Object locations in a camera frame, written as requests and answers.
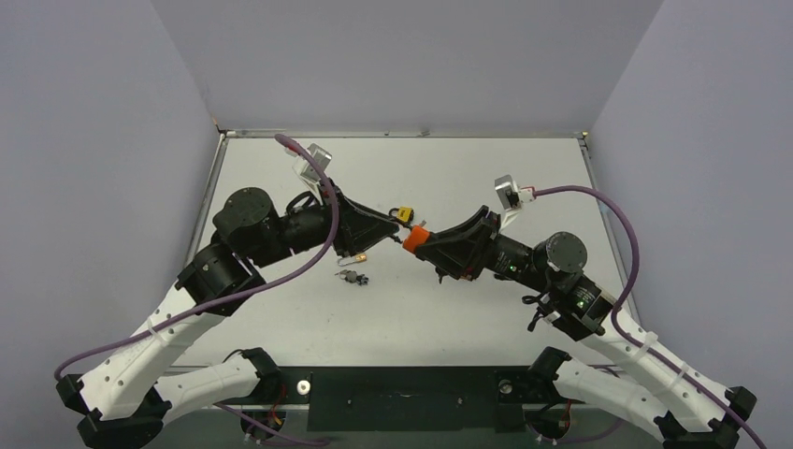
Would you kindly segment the yellow padlock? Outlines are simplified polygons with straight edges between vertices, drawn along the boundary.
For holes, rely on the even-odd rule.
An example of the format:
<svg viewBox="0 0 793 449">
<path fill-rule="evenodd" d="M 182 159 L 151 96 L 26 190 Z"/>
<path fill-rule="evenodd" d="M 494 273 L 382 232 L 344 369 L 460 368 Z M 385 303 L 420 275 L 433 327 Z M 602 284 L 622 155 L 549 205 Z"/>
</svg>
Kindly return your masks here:
<svg viewBox="0 0 793 449">
<path fill-rule="evenodd" d="M 415 226 L 425 227 L 426 220 L 416 220 L 416 212 L 411 207 L 395 207 L 388 211 L 388 217 L 391 222 L 394 222 L 405 228 L 413 228 Z"/>
</svg>

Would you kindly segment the orange black padlock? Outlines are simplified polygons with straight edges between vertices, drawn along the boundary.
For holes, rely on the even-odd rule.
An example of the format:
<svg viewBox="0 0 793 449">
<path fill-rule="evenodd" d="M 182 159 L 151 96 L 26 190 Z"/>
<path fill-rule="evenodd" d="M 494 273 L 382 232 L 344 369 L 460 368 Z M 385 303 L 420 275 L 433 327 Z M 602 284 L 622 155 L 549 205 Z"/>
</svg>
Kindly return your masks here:
<svg viewBox="0 0 793 449">
<path fill-rule="evenodd" d="M 420 225 L 411 228 L 410 234 L 403 240 L 402 248 L 409 253 L 415 253 L 417 248 L 425 244 L 430 238 L 431 233 Z"/>
</svg>

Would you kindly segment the small brass padlock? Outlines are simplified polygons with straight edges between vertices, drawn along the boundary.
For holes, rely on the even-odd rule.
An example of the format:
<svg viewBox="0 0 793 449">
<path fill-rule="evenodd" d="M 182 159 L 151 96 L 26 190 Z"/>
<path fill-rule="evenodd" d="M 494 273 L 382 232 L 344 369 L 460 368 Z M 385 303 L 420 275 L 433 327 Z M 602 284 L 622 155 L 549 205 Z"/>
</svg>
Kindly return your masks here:
<svg viewBox="0 0 793 449">
<path fill-rule="evenodd" d="M 368 260 L 366 253 L 354 253 L 352 255 L 342 256 L 337 260 L 339 267 L 348 267 L 355 264 L 364 263 Z"/>
</svg>

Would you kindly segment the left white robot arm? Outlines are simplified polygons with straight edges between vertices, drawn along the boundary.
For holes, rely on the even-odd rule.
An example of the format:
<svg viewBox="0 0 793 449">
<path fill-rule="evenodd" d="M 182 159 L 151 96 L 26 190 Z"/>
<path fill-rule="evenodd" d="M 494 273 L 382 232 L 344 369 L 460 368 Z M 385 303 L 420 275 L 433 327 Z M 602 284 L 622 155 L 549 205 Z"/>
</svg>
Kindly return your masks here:
<svg viewBox="0 0 793 449">
<path fill-rule="evenodd" d="M 187 413 L 233 398 L 267 402 L 278 396 L 280 368 L 261 348 L 179 375 L 167 370 L 264 285 L 261 268 L 318 246 L 352 256 L 399 229 L 392 216 L 340 189 L 302 193 L 279 214 L 266 191 L 243 188 L 212 222 L 209 245 L 178 275 L 136 340 L 94 369 L 57 382 L 64 405 L 82 416 L 78 431 L 86 446 L 141 448 Z"/>
</svg>

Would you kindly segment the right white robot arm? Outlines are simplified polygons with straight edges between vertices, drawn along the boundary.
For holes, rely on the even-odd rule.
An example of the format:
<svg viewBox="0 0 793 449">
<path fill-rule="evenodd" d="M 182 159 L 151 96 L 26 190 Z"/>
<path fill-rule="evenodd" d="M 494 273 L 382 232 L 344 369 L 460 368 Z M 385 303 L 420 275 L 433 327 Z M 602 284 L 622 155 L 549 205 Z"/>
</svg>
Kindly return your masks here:
<svg viewBox="0 0 793 449">
<path fill-rule="evenodd" d="M 481 208 L 441 232 L 415 226 L 404 248 L 434 266 L 440 277 L 472 281 L 489 270 L 529 289 L 535 320 L 603 355 L 623 371 L 606 374 L 553 348 L 527 375 L 540 399 L 573 399 L 600 408 L 666 448 L 733 448 L 756 405 L 739 386 L 727 387 L 691 368 L 642 328 L 616 299 L 584 274 L 587 250 L 568 232 L 527 246 L 501 232 L 500 216 Z"/>
</svg>

